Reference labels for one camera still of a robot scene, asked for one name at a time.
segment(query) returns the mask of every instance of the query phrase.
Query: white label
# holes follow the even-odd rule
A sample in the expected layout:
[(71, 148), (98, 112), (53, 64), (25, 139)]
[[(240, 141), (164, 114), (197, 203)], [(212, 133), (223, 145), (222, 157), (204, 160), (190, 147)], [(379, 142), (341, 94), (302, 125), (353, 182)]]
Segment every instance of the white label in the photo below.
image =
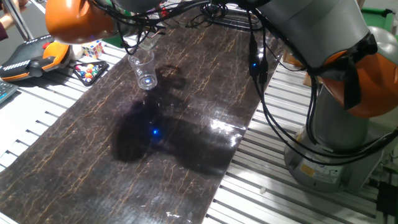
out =
[(324, 166), (320, 164), (315, 164), (306, 159), (303, 159), (303, 162), (300, 166), (300, 170), (313, 177), (314, 179), (335, 184), (340, 176), (342, 166)]

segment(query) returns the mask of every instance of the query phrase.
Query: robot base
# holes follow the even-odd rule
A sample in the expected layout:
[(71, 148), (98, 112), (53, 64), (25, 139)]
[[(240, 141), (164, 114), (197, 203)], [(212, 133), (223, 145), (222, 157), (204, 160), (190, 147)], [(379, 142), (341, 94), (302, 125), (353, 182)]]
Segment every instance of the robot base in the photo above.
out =
[[(299, 133), (297, 139), (304, 145), (313, 148), (316, 151), (323, 151), (326, 153), (326, 151), (320, 149), (318, 146), (314, 146), (310, 142), (305, 131)], [(290, 145), (294, 146), (296, 150), (305, 154), (307, 157), (317, 161), (327, 163), (346, 161), (346, 159), (330, 159), (305, 152), (301, 147), (292, 142)], [(372, 171), (380, 163), (382, 156), (383, 150), (351, 164), (343, 166), (323, 166), (312, 163), (298, 155), (296, 152), (291, 150), (291, 148), (287, 146), (285, 147), (285, 164), (294, 179), (310, 189), (329, 193), (340, 190), (355, 192), (361, 190), (362, 186), (372, 174)]]

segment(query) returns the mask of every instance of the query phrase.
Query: green surface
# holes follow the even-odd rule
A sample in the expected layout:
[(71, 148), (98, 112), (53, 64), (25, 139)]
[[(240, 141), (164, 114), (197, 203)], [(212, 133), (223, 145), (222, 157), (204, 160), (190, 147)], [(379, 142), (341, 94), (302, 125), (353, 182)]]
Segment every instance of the green surface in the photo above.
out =
[(363, 8), (362, 15), (368, 26), (380, 27), (391, 32), (394, 15), (390, 13), (386, 17), (383, 17), (382, 15), (385, 11), (383, 9)]

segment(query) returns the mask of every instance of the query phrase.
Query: orange device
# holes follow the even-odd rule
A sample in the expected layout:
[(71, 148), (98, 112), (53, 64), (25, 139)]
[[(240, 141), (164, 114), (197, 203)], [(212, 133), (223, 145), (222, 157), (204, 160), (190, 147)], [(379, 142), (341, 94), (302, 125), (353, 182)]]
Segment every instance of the orange device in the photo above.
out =
[(57, 41), (83, 44), (112, 37), (113, 20), (89, 0), (47, 1), (45, 24)]
[(30, 40), (18, 46), (0, 67), (0, 78), (14, 82), (39, 77), (43, 72), (64, 67), (70, 60), (70, 51), (69, 45), (54, 42), (51, 35)]

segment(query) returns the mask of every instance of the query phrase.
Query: rubik's cube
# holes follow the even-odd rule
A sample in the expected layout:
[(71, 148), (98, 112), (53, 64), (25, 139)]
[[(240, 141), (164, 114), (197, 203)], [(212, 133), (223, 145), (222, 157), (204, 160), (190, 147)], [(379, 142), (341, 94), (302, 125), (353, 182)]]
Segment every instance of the rubik's cube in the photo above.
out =
[(87, 57), (92, 57), (97, 59), (104, 53), (104, 48), (100, 40), (92, 41), (82, 45), (84, 53)]

